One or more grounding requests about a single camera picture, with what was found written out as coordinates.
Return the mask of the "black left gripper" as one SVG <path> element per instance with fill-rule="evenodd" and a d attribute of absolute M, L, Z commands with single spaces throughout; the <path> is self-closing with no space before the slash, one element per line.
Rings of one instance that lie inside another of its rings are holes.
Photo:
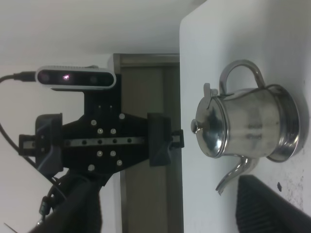
<path fill-rule="evenodd" d="M 57 174 L 68 168 L 109 178 L 140 163 L 141 159 L 131 158 L 133 149 L 127 139 L 141 141 L 143 121 L 122 112 L 121 77 L 116 77 L 115 86 L 108 90 L 72 91 L 84 94 L 84 113 L 78 120 L 64 124 L 61 113 L 38 116 L 35 134 L 19 136 L 19 155 L 33 157 L 35 168 L 42 174 Z M 20 73 L 19 79 L 36 82 L 35 72 Z M 171 163 L 171 119 L 148 113 L 147 120 L 149 165 L 166 166 Z"/>

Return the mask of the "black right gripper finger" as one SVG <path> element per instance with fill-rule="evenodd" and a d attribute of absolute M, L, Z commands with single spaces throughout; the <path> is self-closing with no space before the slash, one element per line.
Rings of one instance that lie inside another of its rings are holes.
<path fill-rule="evenodd" d="M 309 233 L 311 217 L 253 175 L 239 177 L 236 223 L 241 233 Z"/>

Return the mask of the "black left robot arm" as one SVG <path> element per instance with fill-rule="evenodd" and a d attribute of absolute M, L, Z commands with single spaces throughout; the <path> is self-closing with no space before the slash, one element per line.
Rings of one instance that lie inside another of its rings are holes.
<path fill-rule="evenodd" d="M 82 89 L 84 114 L 64 124 L 61 114 L 40 115 L 34 135 L 19 136 L 19 154 L 35 158 L 36 169 L 51 178 L 67 168 L 43 197 L 42 223 L 35 233 L 98 233 L 102 227 L 100 189 L 113 174 L 145 160 L 166 166 L 184 146 L 161 113 L 146 118 L 121 110 L 121 75 L 106 90 Z"/>

